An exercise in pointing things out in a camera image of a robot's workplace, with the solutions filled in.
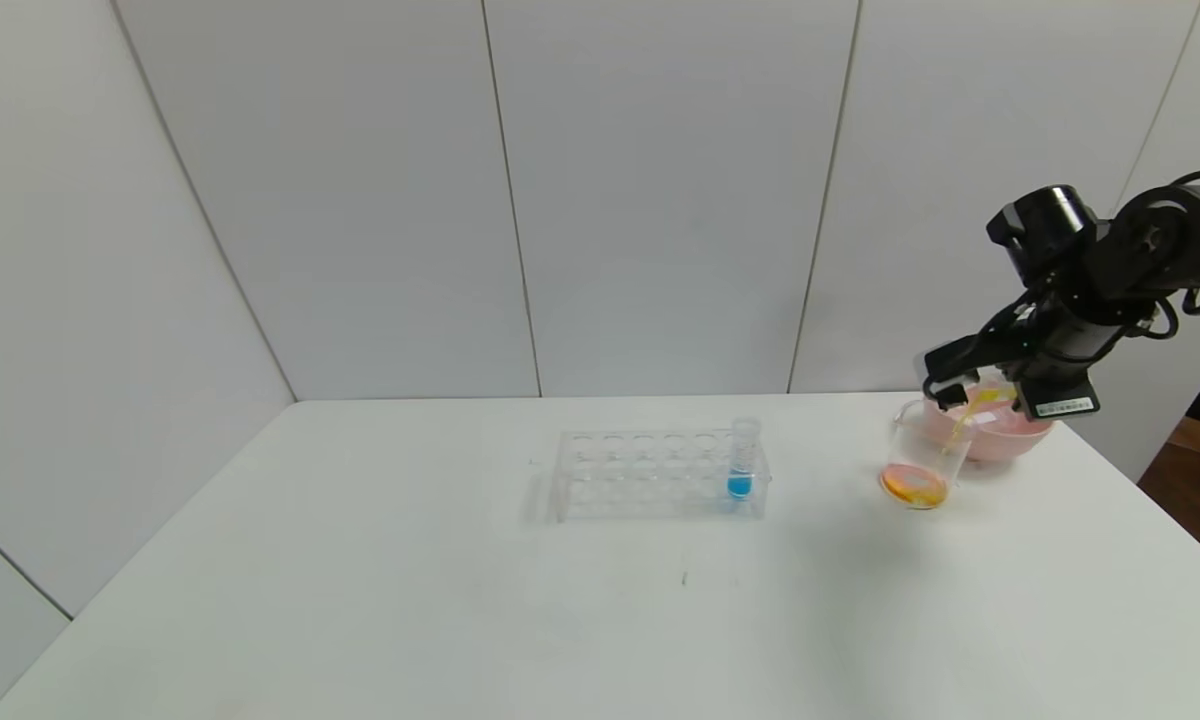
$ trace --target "beaker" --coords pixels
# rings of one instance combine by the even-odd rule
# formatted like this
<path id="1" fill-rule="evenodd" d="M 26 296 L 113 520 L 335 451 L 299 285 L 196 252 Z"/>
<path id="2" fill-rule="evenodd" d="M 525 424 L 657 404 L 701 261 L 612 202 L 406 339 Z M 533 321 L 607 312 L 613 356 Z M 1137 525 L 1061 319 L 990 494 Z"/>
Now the beaker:
<path id="1" fill-rule="evenodd" d="M 923 400 L 904 404 L 893 418 L 888 464 L 880 470 L 880 487 L 908 508 L 942 505 L 964 466 L 976 428 L 958 422 L 954 430 L 934 421 Z"/>

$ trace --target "label sticker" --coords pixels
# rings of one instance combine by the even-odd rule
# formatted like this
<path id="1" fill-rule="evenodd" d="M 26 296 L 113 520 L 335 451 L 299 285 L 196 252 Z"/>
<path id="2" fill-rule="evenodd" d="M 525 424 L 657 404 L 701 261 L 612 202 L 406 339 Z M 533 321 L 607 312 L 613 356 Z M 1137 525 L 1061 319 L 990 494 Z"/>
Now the label sticker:
<path id="1" fill-rule="evenodd" d="M 1042 402 L 1042 404 L 1034 407 L 1034 415 L 1036 418 L 1048 418 L 1049 415 L 1064 415 L 1067 413 L 1079 413 L 1080 410 L 1093 410 L 1093 398 L 1076 397 L 1075 400 Z"/>

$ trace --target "orange liquid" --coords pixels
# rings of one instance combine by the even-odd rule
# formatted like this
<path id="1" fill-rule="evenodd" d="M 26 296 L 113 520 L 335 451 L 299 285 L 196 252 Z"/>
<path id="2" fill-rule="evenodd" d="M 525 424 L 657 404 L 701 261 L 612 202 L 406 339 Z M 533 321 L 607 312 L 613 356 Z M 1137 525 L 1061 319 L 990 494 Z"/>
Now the orange liquid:
<path id="1" fill-rule="evenodd" d="M 923 510 L 947 500 L 947 480 L 913 464 L 886 464 L 880 470 L 880 486 L 896 500 Z"/>

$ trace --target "black robotic arm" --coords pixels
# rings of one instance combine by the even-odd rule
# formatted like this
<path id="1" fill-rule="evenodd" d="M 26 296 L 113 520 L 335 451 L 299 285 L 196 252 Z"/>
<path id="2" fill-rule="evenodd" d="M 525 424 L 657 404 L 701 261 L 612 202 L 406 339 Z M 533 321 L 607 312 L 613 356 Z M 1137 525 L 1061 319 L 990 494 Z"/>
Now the black robotic arm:
<path id="1" fill-rule="evenodd" d="M 1090 365 L 1122 337 L 1168 340 L 1182 313 L 1200 316 L 1200 172 L 1096 218 L 1072 186 L 1031 192 L 986 224 L 1026 290 L 980 331 L 924 354 L 924 392 L 947 409 L 970 398 L 962 382 L 996 366 L 1031 419 L 1097 413 Z M 1158 314 L 1166 329 L 1153 331 Z"/>

